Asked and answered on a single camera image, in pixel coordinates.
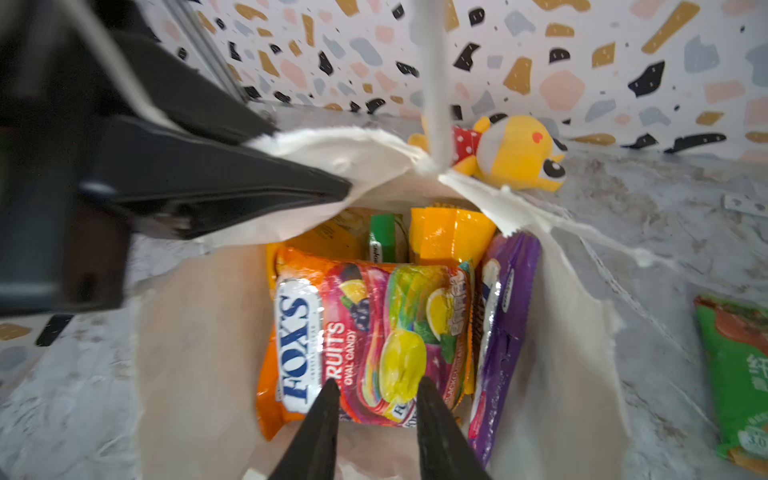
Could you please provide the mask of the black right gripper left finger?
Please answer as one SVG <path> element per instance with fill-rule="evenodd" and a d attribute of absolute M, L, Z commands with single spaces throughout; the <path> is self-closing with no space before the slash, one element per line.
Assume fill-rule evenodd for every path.
<path fill-rule="evenodd" d="M 335 476 L 340 391 L 327 380 L 269 480 L 331 480 Z"/>

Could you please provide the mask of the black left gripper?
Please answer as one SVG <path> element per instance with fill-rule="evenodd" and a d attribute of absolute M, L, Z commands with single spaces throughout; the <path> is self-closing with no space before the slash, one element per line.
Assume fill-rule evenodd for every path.
<path fill-rule="evenodd" d="M 110 31 L 154 106 L 198 136 L 133 112 L 62 3 L 3 9 L 3 317 L 118 306 L 135 230 L 191 240 L 349 194 L 341 177 L 233 146 L 277 128 L 149 38 Z"/>

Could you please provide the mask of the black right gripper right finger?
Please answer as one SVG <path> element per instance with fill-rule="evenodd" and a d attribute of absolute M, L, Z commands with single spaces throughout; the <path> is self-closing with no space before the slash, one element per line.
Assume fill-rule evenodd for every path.
<path fill-rule="evenodd" d="M 419 382 L 416 410 L 422 479 L 490 479 L 427 376 Z"/>

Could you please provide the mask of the orange snack packet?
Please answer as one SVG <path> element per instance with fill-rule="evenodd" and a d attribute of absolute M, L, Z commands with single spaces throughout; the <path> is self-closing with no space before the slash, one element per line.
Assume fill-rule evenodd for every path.
<path fill-rule="evenodd" d="M 304 418 L 303 414 L 288 412 L 277 399 L 278 366 L 276 330 L 274 325 L 274 299 L 277 284 L 276 257 L 278 251 L 284 246 L 284 242 L 270 243 L 266 246 L 266 275 L 270 295 L 268 313 L 272 329 L 259 375 L 255 410 L 260 431 L 267 441 L 271 441 L 286 423 Z"/>

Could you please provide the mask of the white printed paper bag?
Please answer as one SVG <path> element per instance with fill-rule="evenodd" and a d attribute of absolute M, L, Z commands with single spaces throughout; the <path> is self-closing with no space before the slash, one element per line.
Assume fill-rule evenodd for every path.
<path fill-rule="evenodd" d="M 268 152 L 353 183 L 349 204 L 400 207 L 419 200 L 465 200 L 503 236 L 540 251 L 531 278 L 517 273 L 500 305 L 522 308 L 530 327 L 500 417 L 489 473 L 496 479 L 620 479 L 630 444 L 626 403 L 615 361 L 620 317 L 593 298 L 552 236 L 559 228 L 622 251 L 587 224 L 545 210 L 506 189 L 464 175 L 421 174 L 423 151 L 382 130 L 303 129 L 263 139 Z M 439 332 L 428 323 L 436 290 L 472 300 L 465 272 L 444 267 L 362 266 L 351 283 L 339 262 L 298 251 L 275 286 L 266 245 L 305 233 L 341 206 L 270 214 L 183 246 L 140 238 L 131 252 L 137 431 L 144 479 L 238 479 L 269 473 L 334 379 L 348 412 L 341 416 L 332 474 L 344 479 L 407 479 L 419 474 L 416 425 L 408 392 L 385 395 L 414 344 L 422 373 L 455 406 L 472 384 L 469 306 L 456 306 L 456 369 L 444 370 Z"/>

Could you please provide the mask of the Fox's fruits candy bag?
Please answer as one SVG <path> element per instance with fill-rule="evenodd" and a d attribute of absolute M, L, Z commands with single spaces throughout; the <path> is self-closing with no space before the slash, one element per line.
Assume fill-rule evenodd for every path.
<path fill-rule="evenodd" d="M 277 399 L 303 414 L 333 379 L 341 416 L 412 427 L 427 376 L 449 408 L 471 393 L 472 281 L 461 267 L 276 257 Z"/>

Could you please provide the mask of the purple snack packet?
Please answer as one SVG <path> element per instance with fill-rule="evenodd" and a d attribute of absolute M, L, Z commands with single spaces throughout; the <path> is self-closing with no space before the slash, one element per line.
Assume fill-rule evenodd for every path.
<path fill-rule="evenodd" d="M 475 391 L 468 440 L 487 466 L 524 344 L 540 241 L 530 233 L 496 235 L 477 271 L 472 323 Z"/>

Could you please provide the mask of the green corn chips bag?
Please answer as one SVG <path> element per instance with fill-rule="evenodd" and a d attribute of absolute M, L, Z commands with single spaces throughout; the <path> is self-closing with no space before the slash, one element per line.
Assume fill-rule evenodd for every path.
<path fill-rule="evenodd" d="M 767 310 L 699 295 L 694 300 L 719 427 L 718 455 L 767 475 Z"/>

